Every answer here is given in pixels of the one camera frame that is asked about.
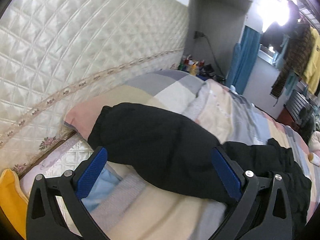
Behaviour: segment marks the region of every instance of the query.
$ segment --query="blue gripper pad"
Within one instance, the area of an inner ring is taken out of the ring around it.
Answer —
[[[229,196],[239,201],[242,196],[240,179],[217,148],[213,148],[211,151],[211,162]]]
[[[94,183],[100,175],[104,165],[108,160],[108,152],[105,148],[99,147],[85,162],[87,168],[83,171],[76,183],[76,196],[78,199],[85,198],[89,195]]]

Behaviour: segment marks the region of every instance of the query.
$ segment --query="quilted wall panel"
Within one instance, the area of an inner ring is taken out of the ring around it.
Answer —
[[[0,19],[0,170],[21,173],[76,103],[179,62],[176,0],[12,0]]]

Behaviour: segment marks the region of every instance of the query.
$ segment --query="blue curtain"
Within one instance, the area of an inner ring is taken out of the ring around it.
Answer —
[[[239,94],[243,94],[252,68],[256,62],[261,34],[245,27],[241,44],[236,44],[226,86],[234,85]]]

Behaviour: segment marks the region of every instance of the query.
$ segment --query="black jacket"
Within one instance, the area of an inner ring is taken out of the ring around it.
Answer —
[[[108,160],[132,165],[146,181],[164,190],[229,205],[230,198],[211,164],[211,149],[220,145],[207,130],[180,114],[139,104],[104,106],[88,138],[103,146]],[[311,181],[294,161],[291,149],[270,139],[268,145],[226,142],[228,156],[257,176],[280,173],[286,185],[294,233],[306,223]]]

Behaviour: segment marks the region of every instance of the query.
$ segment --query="metal screw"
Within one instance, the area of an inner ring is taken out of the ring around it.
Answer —
[[[36,176],[36,180],[41,180],[42,179],[42,174],[38,174],[37,176]]]
[[[249,177],[249,178],[252,178],[254,173],[252,171],[246,171],[245,172],[246,176]]]
[[[70,177],[72,175],[73,171],[72,170],[67,170],[63,173],[64,176]]]
[[[275,178],[276,178],[276,180],[281,180],[281,179],[282,179],[282,176],[281,176],[280,174],[276,174],[276,175],[275,175]]]

